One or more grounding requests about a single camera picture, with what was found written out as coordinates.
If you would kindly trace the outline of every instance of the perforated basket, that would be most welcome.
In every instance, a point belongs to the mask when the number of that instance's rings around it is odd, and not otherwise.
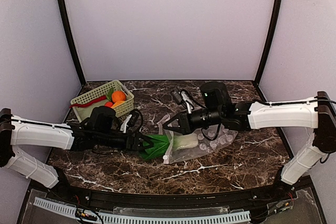
[[[71,100],[71,104],[79,103],[79,104],[85,104],[93,99],[99,98],[103,95],[107,95],[109,90],[111,88],[114,88],[115,91],[121,90],[126,94],[126,101],[122,103],[121,105],[116,106],[113,108],[116,113],[117,117],[120,117],[122,115],[125,115],[126,113],[132,111],[134,109],[134,95],[118,80],[114,80],[111,82],[108,82],[96,89],[93,89],[85,94],[82,94],[74,99]],[[77,119],[79,122],[83,121],[85,118],[88,118],[91,115],[92,110],[95,107],[99,107],[104,105],[108,100],[103,100],[97,103],[94,103],[93,105],[86,107],[86,108],[80,108],[80,107],[73,107],[74,112],[76,114]]]

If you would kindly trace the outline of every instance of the black frame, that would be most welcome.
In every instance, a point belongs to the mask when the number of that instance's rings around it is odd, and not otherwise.
[[[75,65],[75,69],[77,72],[77,76],[80,80],[80,83],[82,87],[87,83],[85,76],[83,74],[83,70],[80,64],[80,60],[77,54],[76,46],[74,43],[74,38],[72,36],[69,18],[66,10],[66,4],[65,0],[57,0],[58,6],[61,14],[61,19],[64,27],[64,31],[66,34],[69,50],[71,53],[71,57],[73,60],[73,64]],[[268,29],[268,34],[265,41],[265,46],[263,53],[261,55],[261,60],[259,63],[258,71],[256,74],[256,77],[254,80],[252,80],[253,86],[256,88],[260,98],[263,101],[266,101],[266,98],[264,94],[262,93],[259,84],[267,63],[270,47],[272,44],[272,40],[274,37],[277,19],[279,16],[280,11],[280,5],[281,0],[274,0],[273,10],[272,10],[272,16],[270,20],[270,25]],[[293,152],[288,144],[288,141],[286,139],[286,136],[284,135],[284,132],[281,128],[277,128],[278,134],[282,139],[282,142],[288,152],[288,155],[290,158],[293,158]],[[209,195],[165,195],[165,196],[151,196],[151,195],[134,195],[134,194],[122,194],[122,193],[110,193],[110,192],[104,192],[104,191],[98,191],[98,190],[89,190],[85,188],[79,188],[79,187],[72,187],[73,190],[77,192],[77,195],[80,197],[81,202],[86,202],[86,205],[88,207],[91,207],[95,210],[98,209],[111,209],[113,206],[124,206],[124,207],[144,207],[144,201],[147,205],[147,207],[151,207],[154,209],[169,209],[169,208],[179,208],[179,209],[185,209],[185,208],[202,208],[202,207],[211,207],[211,206],[226,206],[230,205],[230,209],[241,209],[244,208],[245,210],[255,211],[260,210],[262,206],[265,206],[265,203],[262,202],[251,202],[248,199],[250,199],[253,195],[258,195],[259,193],[262,193],[265,189],[269,188],[270,186],[264,186],[259,188],[253,188],[253,189],[245,189],[240,191],[230,191],[230,192],[224,192],[224,193],[217,193],[217,194],[209,194]],[[298,185],[295,190],[300,190],[304,188],[311,188],[313,195],[315,197],[320,216],[322,219],[323,224],[327,224],[322,206],[320,204],[318,195],[316,193],[315,187],[312,183],[312,180],[310,176],[303,177],[299,180]],[[22,204],[19,218],[17,220],[17,223],[21,223],[23,218],[23,213],[25,211],[25,206],[27,204],[30,191],[31,189],[37,189],[41,191],[46,191],[46,188],[44,188],[41,184],[32,181],[29,184],[28,190],[26,191],[26,195],[24,198],[24,202]],[[91,200],[86,201],[85,197],[89,196]],[[55,195],[49,193],[49,198],[55,198]]]

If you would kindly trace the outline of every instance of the marble tabletop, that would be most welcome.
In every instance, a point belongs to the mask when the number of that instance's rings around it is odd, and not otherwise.
[[[122,81],[134,94],[134,106],[144,116],[142,133],[157,134],[157,122],[183,111],[172,101],[174,87],[186,89],[199,102],[205,81]],[[251,81],[223,81],[232,102],[259,99]],[[80,94],[106,82],[88,82]],[[77,121],[73,111],[67,122]],[[161,158],[143,160],[137,153],[70,152],[53,148],[48,161],[65,172],[73,186],[131,194],[208,194],[272,184],[278,168],[289,160],[275,128],[239,132],[220,151],[187,162],[165,165]]]

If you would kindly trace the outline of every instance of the orange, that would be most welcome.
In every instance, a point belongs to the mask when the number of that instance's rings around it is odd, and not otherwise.
[[[112,108],[114,109],[116,106],[121,105],[123,103],[124,103],[124,101],[115,102],[115,104],[112,106]]]
[[[115,91],[112,93],[112,102],[126,101],[126,95],[122,91]]]
[[[104,106],[111,108],[113,106],[113,102],[107,102],[107,103],[105,103]]]

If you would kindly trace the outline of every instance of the clear plastic bag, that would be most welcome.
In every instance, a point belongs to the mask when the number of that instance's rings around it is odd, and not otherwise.
[[[212,139],[216,135],[217,127],[218,125],[212,125],[208,129],[203,130],[203,132],[208,138]],[[197,129],[192,134],[185,136],[167,130],[165,134],[170,141],[170,145],[163,156],[163,163],[173,164],[202,157],[225,148],[231,145],[238,132],[228,130],[221,125],[218,137],[213,141],[207,140],[203,136],[201,129]]]

